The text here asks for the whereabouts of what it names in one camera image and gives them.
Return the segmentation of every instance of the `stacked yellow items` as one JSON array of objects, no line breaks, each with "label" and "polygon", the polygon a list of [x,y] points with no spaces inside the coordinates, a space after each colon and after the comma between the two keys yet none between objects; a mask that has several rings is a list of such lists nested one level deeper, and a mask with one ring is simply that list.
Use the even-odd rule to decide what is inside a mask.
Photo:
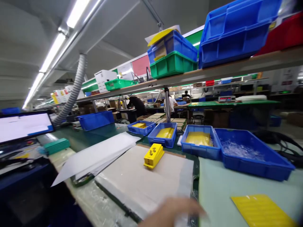
[{"label": "stacked yellow items", "polygon": [[298,225],[267,195],[231,197],[250,227]]},{"label": "stacked yellow items", "polygon": [[211,135],[205,132],[189,132],[185,142],[213,147]]},{"label": "stacked yellow items", "polygon": [[173,136],[173,133],[174,133],[173,128],[164,128],[164,129],[160,130],[160,132],[157,134],[156,137],[171,139],[171,137]]},{"label": "stacked yellow items", "polygon": [[163,155],[163,146],[161,144],[154,143],[144,156],[144,165],[149,169],[154,169]]},{"label": "stacked yellow items", "polygon": [[133,127],[146,128],[146,124],[145,123],[137,123],[137,124],[134,124]]}]

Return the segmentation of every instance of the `ceiling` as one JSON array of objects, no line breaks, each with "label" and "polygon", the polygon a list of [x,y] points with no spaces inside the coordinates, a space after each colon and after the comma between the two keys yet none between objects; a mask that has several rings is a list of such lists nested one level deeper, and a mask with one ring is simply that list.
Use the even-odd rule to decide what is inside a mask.
[{"label": "ceiling", "polygon": [[[149,0],[164,28],[180,25],[185,34],[204,24],[207,13],[229,0]],[[58,27],[74,0],[0,0],[0,109],[21,107],[43,64]],[[35,99],[49,97],[74,78],[80,52],[87,53],[87,77],[110,70],[147,51],[144,40],[158,32],[143,0],[103,0],[101,7],[63,55]]]}]

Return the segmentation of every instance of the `human hand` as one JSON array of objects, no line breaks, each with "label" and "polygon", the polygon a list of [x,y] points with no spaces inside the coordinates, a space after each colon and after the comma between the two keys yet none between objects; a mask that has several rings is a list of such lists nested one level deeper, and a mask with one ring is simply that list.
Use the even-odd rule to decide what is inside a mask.
[{"label": "human hand", "polygon": [[173,227],[175,219],[181,214],[206,215],[201,205],[194,199],[171,197],[144,221],[139,223],[138,227]]}]

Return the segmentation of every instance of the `worker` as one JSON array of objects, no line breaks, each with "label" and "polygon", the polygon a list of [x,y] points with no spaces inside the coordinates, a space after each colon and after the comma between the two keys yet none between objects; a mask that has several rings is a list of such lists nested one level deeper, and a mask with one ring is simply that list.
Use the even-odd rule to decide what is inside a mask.
[{"label": "worker", "polygon": [[185,94],[182,95],[182,98],[184,98],[184,97],[189,97],[190,98],[190,95],[188,94],[188,91],[185,91]]},{"label": "worker", "polygon": [[139,99],[136,96],[130,96],[129,103],[127,104],[127,108],[129,109],[132,105],[135,106],[137,117],[146,115],[145,106],[141,99]]},{"label": "worker", "polygon": [[173,227],[175,220],[183,215],[206,216],[206,212],[201,205],[190,198],[168,198],[159,208],[138,227]]},{"label": "worker", "polygon": [[175,99],[173,99],[171,96],[169,96],[169,109],[170,109],[170,115],[172,118],[175,118],[175,115],[177,112],[175,112],[174,106],[178,106],[178,103]]}]

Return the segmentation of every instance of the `person in white shirt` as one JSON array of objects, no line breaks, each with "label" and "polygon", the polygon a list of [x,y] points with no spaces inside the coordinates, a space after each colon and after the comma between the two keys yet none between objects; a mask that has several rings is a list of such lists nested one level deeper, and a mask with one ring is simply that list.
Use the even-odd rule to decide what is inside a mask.
[{"label": "person in white shirt", "polygon": [[178,103],[176,102],[175,99],[173,99],[171,96],[169,96],[169,109],[170,109],[170,114],[174,115],[175,114],[175,109],[174,106],[178,106]]}]

